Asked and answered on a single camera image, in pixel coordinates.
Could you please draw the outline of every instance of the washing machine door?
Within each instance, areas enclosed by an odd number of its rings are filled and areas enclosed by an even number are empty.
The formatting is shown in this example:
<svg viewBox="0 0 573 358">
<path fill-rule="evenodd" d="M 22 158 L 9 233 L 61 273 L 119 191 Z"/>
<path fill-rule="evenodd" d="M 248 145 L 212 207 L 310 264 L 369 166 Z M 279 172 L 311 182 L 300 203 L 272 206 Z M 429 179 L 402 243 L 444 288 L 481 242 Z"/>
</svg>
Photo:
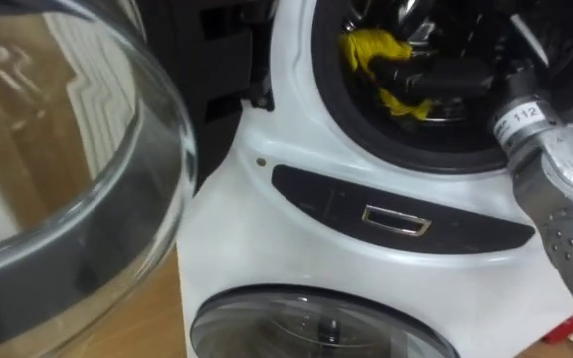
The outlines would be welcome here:
<svg viewBox="0 0 573 358">
<path fill-rule="evenodd" d="M 0 0 L 0 357 L 56 353 L 104 316 L 193 194 L 186 108 L 111 9 Z"/>
<path fill-rule="evenodd" d="M 303 287 L 243 288 L 205 303 L 192 325 L 199 358 L 455 358 L 407 314 Z"/>
</svg>

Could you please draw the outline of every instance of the metal robot hand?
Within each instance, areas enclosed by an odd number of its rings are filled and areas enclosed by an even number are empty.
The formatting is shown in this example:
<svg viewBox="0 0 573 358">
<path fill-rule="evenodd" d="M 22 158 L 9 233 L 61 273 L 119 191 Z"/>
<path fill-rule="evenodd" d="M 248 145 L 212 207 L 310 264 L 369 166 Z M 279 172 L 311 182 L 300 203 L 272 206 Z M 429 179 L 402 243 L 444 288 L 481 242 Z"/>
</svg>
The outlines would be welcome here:
<svg viewBox="0 0 573 358">
<path fill-rule="evenodd" d="M 573 126 L 536 87 L 532 72 L 507 79 L 493 131 L 509 158 L 516 200 L 573 294 Z"/>
</svg>

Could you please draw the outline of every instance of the number label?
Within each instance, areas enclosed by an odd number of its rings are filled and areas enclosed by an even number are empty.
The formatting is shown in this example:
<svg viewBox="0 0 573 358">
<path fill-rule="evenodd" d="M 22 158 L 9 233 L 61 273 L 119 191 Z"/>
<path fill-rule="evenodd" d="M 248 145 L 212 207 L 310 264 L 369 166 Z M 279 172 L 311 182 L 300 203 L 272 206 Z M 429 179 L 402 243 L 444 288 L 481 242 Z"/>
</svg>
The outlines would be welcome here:
<svg viewBox="0 0 573 358">
<path fill-rule="evenodd" d="M 512 135 L 524 127 L 546 120 L 538 104 L 531 102 L 518 106 L 504 115 L 494 127 L 494 136 L 501 145 L 505 145 Z"/>
</svg>

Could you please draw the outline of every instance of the yellow towel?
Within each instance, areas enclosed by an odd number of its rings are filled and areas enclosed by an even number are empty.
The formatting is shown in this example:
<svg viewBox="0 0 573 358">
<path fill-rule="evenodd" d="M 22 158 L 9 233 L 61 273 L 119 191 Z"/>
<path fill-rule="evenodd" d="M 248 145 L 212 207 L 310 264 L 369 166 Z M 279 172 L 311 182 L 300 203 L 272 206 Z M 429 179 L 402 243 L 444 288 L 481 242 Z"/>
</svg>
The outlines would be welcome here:
<svg viewBox="0 0 573 358">
<path fill-rule="evenodd" d="M 361 29 L 342 34 L 339 44 L 351 69 L 356 71 L 361 68 L 373 80 L 375 74 L 368 68 L 368 63 L 373 57 L 384 56 L 392 60 L 408 60 L 413 52 L 410 45 L 395 40 L 389 32 L 381 29 Z M 408 106 L 385 89 L 379 89 L 379 95 L 393 116 L 412 114 L 417 119 L 424 120 L 430 112 L 429 100 L 424 100 L 418 106 Z"/>
</svg>

